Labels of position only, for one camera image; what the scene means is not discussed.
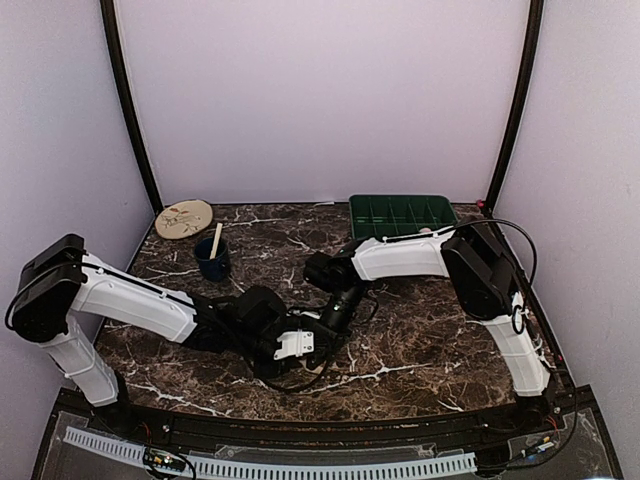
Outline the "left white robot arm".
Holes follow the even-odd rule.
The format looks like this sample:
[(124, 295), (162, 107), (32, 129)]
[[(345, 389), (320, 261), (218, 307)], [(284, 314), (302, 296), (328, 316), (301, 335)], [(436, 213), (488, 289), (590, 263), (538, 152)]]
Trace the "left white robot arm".
[(22, 269), (6, 314), (6, 327), (38, 344), (83, 392), (120, 436), (141, 427), (140, 412), (124, 399), (115, 371), (96, 352), (75, 316), (107, 317), (194, 350), (233, 349), (249, 361), (280, 365), (315, 350), (307, 327), (290, 325), (285, 307), (271, 296), (253, 306), (237, 297), (209, 299), (156, 286), (90, 254), (68, 234)]

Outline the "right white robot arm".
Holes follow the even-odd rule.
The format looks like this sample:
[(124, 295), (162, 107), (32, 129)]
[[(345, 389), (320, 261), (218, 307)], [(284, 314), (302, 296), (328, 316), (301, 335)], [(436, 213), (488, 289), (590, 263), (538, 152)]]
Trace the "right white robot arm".
[(303, 276), (331, 294), (323, 322), (338, 329), (350, 322), (369, 285), (379, 279), (437, 276), (451, 281), (462, 310), (491, 334), (512, 377), (515, 396), (525, 399), (510, 413), (521, 434), (549, 416), (544, 398), (552, 368), (528, 325), (530, 289), (520, 287), (516, 265), (488, 222), (468, 219), (430, 232), (354, 240), (335, 255), (309, 257)]

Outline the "green compartment tray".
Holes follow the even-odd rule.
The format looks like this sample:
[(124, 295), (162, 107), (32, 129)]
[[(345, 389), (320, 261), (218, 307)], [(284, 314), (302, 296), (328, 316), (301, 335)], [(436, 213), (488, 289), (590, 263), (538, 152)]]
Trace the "green compartment tray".
[(435, 231), (458, 221), (449, 200), (440, 195), (352, 195), (349, 208), (354, 239)]

